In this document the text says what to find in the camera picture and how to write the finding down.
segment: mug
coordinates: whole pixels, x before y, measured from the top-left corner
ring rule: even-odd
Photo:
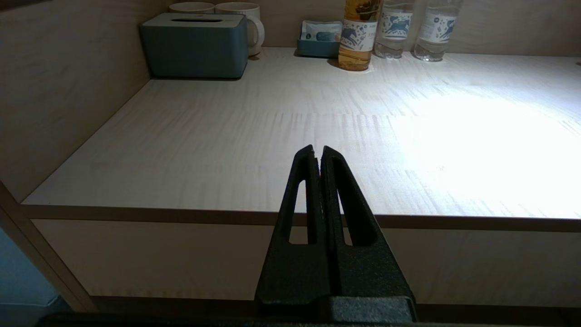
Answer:
[[[254,56],[262,50],[264,25],[260,21],[260,6],[250,2],[225,2],[216,5],[216,13],[243,14],[248,19],[248,55]]]
[[[174,13],[214,13],[214,5],[207,2],[179,2],[170,5]]]

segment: wooden countertop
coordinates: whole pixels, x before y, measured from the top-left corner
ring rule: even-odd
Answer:
[[[23,204],[278,212],[312,144],[345,156],[376,215],[581,218],[579,58],[353,73],[294,51],[237,81],[151,80]]]

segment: water bottle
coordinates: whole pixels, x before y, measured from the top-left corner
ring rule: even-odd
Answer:
[[[463,0],[428,0],[422,29],[415,43],[414,56],[423,61],[441,61]]]
[[[381,58],[399,59],[410,31],[413,0],[383,0],[374,53]]]

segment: blue tissue box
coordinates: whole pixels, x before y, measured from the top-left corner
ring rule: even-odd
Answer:
[[[296,43],[299,56],[322,58],[337,58],[339,56],[339,42],[297,40]]]
[[[162,13],[139,31],[154,77],[235,79],[248,62],[244,15]]]

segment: wall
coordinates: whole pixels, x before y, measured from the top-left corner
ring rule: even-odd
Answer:
[[[0,180],[21,201],[148,80],[138,25],[165,0],[0,12]]]
[[[226,0],[210,0],[213,3]],[[250,0],[261,6],[268,47],[295,47],[303,19],[343,18],[345,0]],[[426,0],[416,11],[406,50],[421,26]],[[507,55],[581,55],[579,0],[465,0],[450,52]]]

